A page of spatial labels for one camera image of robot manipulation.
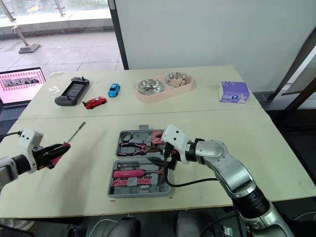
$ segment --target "table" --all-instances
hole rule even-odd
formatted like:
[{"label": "table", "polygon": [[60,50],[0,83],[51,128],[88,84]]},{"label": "table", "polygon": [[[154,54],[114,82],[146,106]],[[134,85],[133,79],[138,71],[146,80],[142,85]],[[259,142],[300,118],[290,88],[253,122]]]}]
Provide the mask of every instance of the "table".
[{"label": "table", "polygon": [[[184,72],[196,79],[192,91],[172,97],[168,100],[145,104],[135,96],[134,87],[139,80],[153,78],[170,72]],[[61,107],[55,104],[59,96],[75,76],[89,79],[91,86],[83,96],[82,101],[88,101],[97,96],[105,96],[112,83],[119,83],[121,90],[116,98],[108,98],[109,102],[101,108],[87,110],[81,103],[72,107]],[[259,102],[250,95],[246,104],[219,103],[218,88],[221,81],[243,81],[232,66],[193,67],[154,70],[129,70],[122,72],[73,72],[57,74],[55,78],[47,79],[42,89],[37,93],[20,119],[68,118],[87,116],[109,116],[150,114],[184,111],[232,110],[260,108]],[[52,95],[48,89],[58,86],[59,94]]]},{"label": "table", "polygon": [[[22,174],[0,197],[1,218],[43,218],[174,210],[231,205],[217,181],[176,188],[169,197],[109,198],[107,188],[122,130],[173,123],[192,139],[223,141],[249,170],[272,201],[316,196],[316,187],[288,144],[261,108],[76,118],[19,119],[11,131],[29,127],[44,133],[42,144],[67,141],[77,127],[71,149],[58,165]],[[6,137],[0,157],[16,156],[18,137]],[[174,182],[215,177],[206,166],[178,163]]]}]

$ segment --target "cable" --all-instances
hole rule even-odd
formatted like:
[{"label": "cable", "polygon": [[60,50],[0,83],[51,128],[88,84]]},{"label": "cable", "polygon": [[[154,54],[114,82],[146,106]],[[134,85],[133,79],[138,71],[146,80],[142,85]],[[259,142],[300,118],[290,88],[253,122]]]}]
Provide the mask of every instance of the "cable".
[{"label": "cable", "polygon": [[300,219],[302,216],[305,216],[305,215],[308,215],[308,214],[315,214],[315,213],[316,213],[316,211],[305,212],[305,213],[303,213],[303,214],[298,215],[297,217],[295,217],[295,218],[293,219],[293,221],[296,221],[296,220]]},{"label": "cable", "polygon": [[101,221],[98,221],[97,224],[95,224],[94,227],[92,228],[92,231],[90,232],[90,234],[89,234],[88,237],[91,236],[92,232],[94,231],[94,228],[95,228],[100,222],[102,222],[102,221],[112,221],[112,222],[117,223],[117,221],[114,221],[114,220],[111,220],[111,219],[103,219],[103,220],[101,220]]},{"label": "cable", "polygon": [[175,187],[175,188],[183,187],[183,186],[187,186],[187,185],[191,185],[191,184],[197,184],[197,183],[205,182],[205,181],[217,181],[216,178],[208,178],[208,179],[199,179],[199,180],[191,181],[191,182],[184,183],[184,184],[171,184],[171,183],[169,182],[169,180],[168,180],[167,158],[164,158],[164,162],[163,162],[163,172],[164,172],[164,175],[165,175],[165,177],[166,177],[166,183],[167,183],[169,186]]},{"label": "cable", "polygon": [[206,231],[211,228],[213,225],[215,225],[216,223],[220,222],[220,221],[223,221],[223,220],[226,220],[226,219],[229,219],[229,218],[232,218],[232,217],[235,217],[235,216],[238,216],[238,214],[233,214],[233,215],[230,215],[230,216],[226,216],[226,217],[223,217],[221,219],[218,219],[216,221],[213,221],[211,224],[207,225],[207,227],[202,231],[202,233],[200,234],[199,237],[203,237],[203,235],[206,233]]},{"label": "cable", "polygon": [[3,137],[14,135],[14,134],[18,134],[20,136],[22,134],[22,131],[12,132],[12,133],[8,133],[8,134],[0,135],[0,139],[3,138]]}]

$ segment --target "pliers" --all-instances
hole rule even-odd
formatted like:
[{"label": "pliers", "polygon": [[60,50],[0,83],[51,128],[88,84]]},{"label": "pliers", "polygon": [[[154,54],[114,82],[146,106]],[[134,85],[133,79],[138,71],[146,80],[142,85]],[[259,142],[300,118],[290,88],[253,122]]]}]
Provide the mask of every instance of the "pliers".
[{"label": "pliers", "polygon": [[136,147],[136,148],[140,149],[140,150],[135,151],[133,153],[119,152],[118,155],[122,156],[122,157],[143,156],[147,152],[161,152],[161,149],[159,147],[147,146],[146,144],[141,144],[141,143],[126,142],[126,143],[121,143],[120,146],[121,147]]}]

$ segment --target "outdoor pavement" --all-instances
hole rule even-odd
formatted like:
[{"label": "outdoor pavement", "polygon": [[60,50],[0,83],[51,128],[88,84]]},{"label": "outdoor pavement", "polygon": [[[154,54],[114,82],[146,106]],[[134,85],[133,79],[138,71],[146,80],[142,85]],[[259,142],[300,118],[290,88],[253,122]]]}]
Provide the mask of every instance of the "outdoor pavement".
[{"label": "outdoor pavement", "polygon": [[124,70],[114,31],[26,38],[41,47],[19,54],[20,39],[0,40],[0,72],[41,67],[45,78],[53,72]]}]

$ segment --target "laptop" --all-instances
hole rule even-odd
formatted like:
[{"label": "laptop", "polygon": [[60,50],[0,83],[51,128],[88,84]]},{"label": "laptop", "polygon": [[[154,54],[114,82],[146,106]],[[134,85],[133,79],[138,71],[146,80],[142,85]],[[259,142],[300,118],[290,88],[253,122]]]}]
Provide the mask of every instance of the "laptop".
[{"label": "laptop", "polygon": [[0,121],[18,119],[44,83],[40,68],[0,72]]}]

